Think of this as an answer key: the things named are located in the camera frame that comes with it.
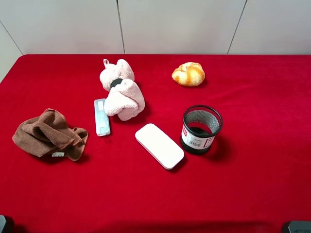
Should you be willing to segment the brown microfiber cloth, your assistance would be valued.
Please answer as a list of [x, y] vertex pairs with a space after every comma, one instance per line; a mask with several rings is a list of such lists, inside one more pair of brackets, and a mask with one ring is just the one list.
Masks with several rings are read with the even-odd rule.
[[71, 128], [64, 115], [54, 109], [22, 122], [12, 136], [15, 145], [28, 154], [68, 157], [74, 162], [81, 158], [87, 139], [86, 129]]

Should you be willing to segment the dark object bottom right corner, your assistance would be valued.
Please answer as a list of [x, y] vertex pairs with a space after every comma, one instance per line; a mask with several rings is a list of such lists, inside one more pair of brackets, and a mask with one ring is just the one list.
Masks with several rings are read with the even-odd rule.
[[282, 233], [311, 233], [311, 221], [289, 221], [283, 224]]

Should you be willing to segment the white rounded flat case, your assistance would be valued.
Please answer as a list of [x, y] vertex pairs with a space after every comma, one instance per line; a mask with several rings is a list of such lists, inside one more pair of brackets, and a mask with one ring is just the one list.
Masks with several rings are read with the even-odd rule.
[[184, 158], [184, 151], [155, 124], [143, 126], [135, 138], [165, 169], [173, 169]]

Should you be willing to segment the pink fluffy towel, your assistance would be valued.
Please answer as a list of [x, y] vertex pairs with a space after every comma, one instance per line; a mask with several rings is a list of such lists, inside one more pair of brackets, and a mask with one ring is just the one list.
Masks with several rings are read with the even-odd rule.
[[103, 59], [104, 70], [100, 82], [108, 96], [104, 103], [105, 113], [127, 121], [136, 117], [145, 108], [145, 100], [135, 82], [134, 72], [127, 61], [119, 59], [116, 64]]

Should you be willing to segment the black mesh pen holder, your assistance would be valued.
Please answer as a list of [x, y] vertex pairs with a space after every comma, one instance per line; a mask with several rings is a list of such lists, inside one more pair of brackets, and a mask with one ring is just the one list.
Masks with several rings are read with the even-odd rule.
[[210, 150], [222, 127], [223, 119], [214, 108], [207, 105], [191, 106], [183, 114], [181, 146], [190, 154], [202, 155]]

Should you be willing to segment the light blue flat box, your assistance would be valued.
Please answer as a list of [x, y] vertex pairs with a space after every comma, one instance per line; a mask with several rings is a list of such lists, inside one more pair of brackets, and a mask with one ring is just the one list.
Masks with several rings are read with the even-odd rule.
[[97, 99], [94, 101], [95, 110], [95, 127], [97, 136], [106, 136], [111, 133], [109, 118], [104, 111], [105, 99]]

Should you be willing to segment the orange white bread roll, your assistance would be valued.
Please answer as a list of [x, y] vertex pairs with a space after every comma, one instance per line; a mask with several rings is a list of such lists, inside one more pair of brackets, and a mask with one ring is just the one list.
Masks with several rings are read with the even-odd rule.
[[181, 64], [172, 73], [172, 79], [182, 86], [198, 86], [205, 79], [202, 66], [196, 62]]

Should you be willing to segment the red velvet tablecloth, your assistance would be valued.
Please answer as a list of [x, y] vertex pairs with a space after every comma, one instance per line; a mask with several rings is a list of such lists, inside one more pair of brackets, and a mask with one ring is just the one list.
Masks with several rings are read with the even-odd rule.
[[[0, 84], [0, 212], [24, 233], [273, 233], [311, 218], [309, 56], [123, 55], [146, 107], [110, 119], [98, 137], [94, 101], [107, 93], [103, 59], [120, 55], [23, 55]], [[181, 64], [205, 79], [182, 86]], [[210, 151], [163, 168], [135, 133], [153, 123], [178, 142], [182, 115], [209, 105], [224, 125]], [[45, 109], [89, 133], [83, 156], [36, 158], [12, 136]]]

